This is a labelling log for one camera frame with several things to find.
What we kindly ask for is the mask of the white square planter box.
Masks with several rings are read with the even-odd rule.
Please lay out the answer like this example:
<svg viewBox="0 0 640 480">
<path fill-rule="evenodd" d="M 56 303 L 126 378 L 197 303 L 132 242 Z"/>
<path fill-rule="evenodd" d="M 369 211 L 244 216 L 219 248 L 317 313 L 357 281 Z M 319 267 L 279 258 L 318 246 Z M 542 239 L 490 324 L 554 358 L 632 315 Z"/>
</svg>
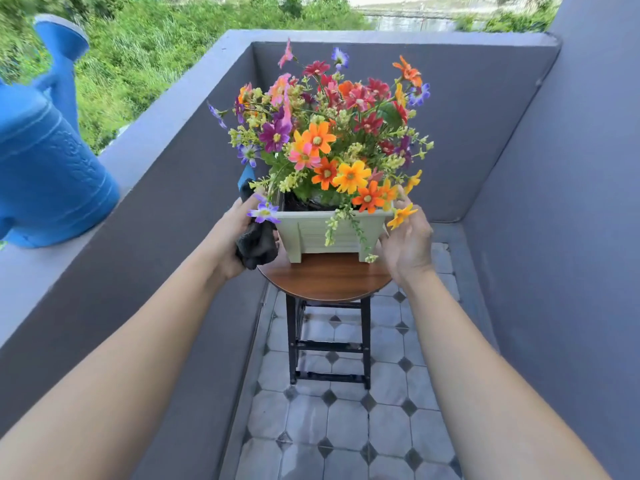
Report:
<svg viewBox="0 0 640 480">
<path fill-rule="evenodd" d="M 293 193 L 278 193 L 275 213 L 280 241 L 289 261 L 301 263 L 303 255 L 356 253 L 360 262 L 377 259 L 375 247 L 394 216 L 394 209 L 373 213 L 341 207 L 337 210 L 302 210 Z"/>
</svg>

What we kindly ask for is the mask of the person's right forearm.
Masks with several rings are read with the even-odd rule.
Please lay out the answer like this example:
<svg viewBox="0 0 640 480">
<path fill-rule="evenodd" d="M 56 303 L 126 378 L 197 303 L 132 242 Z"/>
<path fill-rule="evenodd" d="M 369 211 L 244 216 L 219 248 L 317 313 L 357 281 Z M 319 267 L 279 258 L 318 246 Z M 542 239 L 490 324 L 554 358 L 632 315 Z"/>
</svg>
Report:
<svg viewBox="0 0 640 480">
<path fill-rule="evenodd" d="M 580 437 L 484 338 L 435 270 L 393 271 L 466 480 L 612 480 Z"/>
</svg>

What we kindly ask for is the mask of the colourful artificial flower bunch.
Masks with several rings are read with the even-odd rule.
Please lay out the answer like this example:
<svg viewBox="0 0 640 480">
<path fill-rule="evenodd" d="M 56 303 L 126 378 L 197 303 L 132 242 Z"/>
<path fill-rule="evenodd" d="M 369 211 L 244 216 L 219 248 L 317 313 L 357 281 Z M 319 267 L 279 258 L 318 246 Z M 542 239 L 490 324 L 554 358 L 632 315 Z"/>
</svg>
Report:
<svg viewBox="0 0 640 480">
<path fill-rule="evenodd" d="M 411 175 L 409 167 L 434 143 L 410 120 L 430 97 L 429 83 L 402 55 L 393 84 L 348 80 L 348 65 L 335 47 L 331 63 L 314 61 L 300 77 L 283 73 L 266 91 L 245 84 L 226 111 L 209 104 L 241 163 L 254 168 L 250 188 L 266 199 L 256 222 L 279 222 L 278 193 L 293 193 L 302 210 L 373 213 L 395 210 L 399 188 L 420 184 L 422 170 Z"/>
</svg>

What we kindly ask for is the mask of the black cloth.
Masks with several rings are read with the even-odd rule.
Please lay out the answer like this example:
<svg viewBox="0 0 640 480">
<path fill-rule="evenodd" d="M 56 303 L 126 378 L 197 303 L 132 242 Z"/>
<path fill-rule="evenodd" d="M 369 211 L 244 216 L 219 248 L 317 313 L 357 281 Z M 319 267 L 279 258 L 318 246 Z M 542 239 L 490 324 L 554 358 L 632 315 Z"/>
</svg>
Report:
<svg viewBox="0 0 640 480">
<path fill-rule="evenodd" d="M 255 180 L 254 168 L 249 163 L 238 181 L 239 196 L 242 202 L 247 201 L 254 193 L 250 182 Z M 261 223 L 252 218 L 247 230 L 236 241 L 236 257 L 248 270 L 271 263 L 278 255 L 279 244 L 276 242 L 276 225 L 265 220 Z"/>
</svg>

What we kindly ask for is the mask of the blue plastic watering can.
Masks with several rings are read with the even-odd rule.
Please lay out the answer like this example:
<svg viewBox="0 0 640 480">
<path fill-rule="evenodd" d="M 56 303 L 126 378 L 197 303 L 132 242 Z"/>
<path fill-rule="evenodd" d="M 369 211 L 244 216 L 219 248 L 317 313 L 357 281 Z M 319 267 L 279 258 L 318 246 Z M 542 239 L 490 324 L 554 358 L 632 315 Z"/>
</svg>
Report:
<svg viewBox="0 0 640 480">
<path fill-rule="evenodd" d="M 74 239 L 116 208 L 116 180 L 82 139 L 75 62 L 89 49 L 77 24 L 35 16 L 52 56 L 29 85 L 0 78 L 0 242 L 43 248 Z"/>
</svg>

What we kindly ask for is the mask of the round wooden stool black legs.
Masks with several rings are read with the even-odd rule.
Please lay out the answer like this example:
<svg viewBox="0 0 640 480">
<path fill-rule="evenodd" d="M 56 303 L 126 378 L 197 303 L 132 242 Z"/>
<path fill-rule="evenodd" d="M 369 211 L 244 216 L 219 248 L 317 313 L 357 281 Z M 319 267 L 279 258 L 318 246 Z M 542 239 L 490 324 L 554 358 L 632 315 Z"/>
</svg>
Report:
<svg viewBox="0 0 640 480">
<path fill-rule="evenodd" d="M 290 262 L 283 246 L 274 261 L 258 266 L 261 274 L 285 295 L 289 381 L 302 380 L 361 384 L 371 389 L 371 298 L 392 281 L 387 266 L 378 259 L 359 261 L 357 253 L 303 255 Z M 302 322 L 307 306 L 343 308 L 360 312 L 360 342 L 329 342 L 302 339 Z M 352 353 L 362 356 L 363 373 L 300 371 L 300 352 Z"/>
</svg>

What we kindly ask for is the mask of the green trees and bushes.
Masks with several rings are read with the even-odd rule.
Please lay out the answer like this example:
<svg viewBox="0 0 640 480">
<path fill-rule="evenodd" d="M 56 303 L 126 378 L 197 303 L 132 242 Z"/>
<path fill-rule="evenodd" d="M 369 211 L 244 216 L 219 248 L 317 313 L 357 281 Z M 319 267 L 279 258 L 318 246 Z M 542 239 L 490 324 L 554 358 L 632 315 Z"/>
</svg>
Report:
<svg viewBox="0 0 640 480">
<path fill-rule="evenodd" d="M 79 131 L 94 153 L 116 138 L 230 29 L 371 29 L 347 0 L 0 0 L 0 76 L 27 82 L 48 64 L 31 23 L 79 22 L 90 48 L 76 66 Z"/>
</svg>

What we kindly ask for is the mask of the person's left forearm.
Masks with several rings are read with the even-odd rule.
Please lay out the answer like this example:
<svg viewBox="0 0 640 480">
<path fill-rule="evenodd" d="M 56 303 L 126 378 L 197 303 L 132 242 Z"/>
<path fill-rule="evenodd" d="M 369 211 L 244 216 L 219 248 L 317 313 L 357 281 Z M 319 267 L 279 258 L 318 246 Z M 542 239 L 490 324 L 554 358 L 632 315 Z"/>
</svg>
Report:
<svg viewBox="0 0 640 480">
<path fill-rule="evenodd" d="M 0 480 L 129 480 L 225 282 L 210 234 L 0 439 Z"/>
</svg>

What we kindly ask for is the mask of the person's left hand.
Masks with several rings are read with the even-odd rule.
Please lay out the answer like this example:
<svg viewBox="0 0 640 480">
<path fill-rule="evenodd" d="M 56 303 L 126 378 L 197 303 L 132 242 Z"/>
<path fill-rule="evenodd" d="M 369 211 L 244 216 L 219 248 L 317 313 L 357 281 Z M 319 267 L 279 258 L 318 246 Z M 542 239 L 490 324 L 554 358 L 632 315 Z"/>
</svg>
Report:
<svg viewBox="0 0 640 480">
<path fill-rule="evenodd" d="M 232 206 L 211 231 L 216 260 L 216 271 L 228 281 L 244 272 L 244 266 L 236 257 L 236 241 L 247 230 L 248 225 L 232 224 Z"/>
</svg>

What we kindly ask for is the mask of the person's right hand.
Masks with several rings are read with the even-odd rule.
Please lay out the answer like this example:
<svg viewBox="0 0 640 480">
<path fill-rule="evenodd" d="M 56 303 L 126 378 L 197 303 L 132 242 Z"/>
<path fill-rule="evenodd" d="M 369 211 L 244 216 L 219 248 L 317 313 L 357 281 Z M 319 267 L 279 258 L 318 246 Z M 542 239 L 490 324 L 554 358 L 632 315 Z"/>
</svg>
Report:
<svg viewBox="0 0 640 480">
<path fill-rule="evenodd" d="M 423 209 L 414 204 L 402 188 L 395 201 L 394 218 L 386 229 L 396 231 L 396 260 L 384 260 L 391 276 L 410 294 L 435 274 L 431 256 L 433 229 Z"/>
</svg>

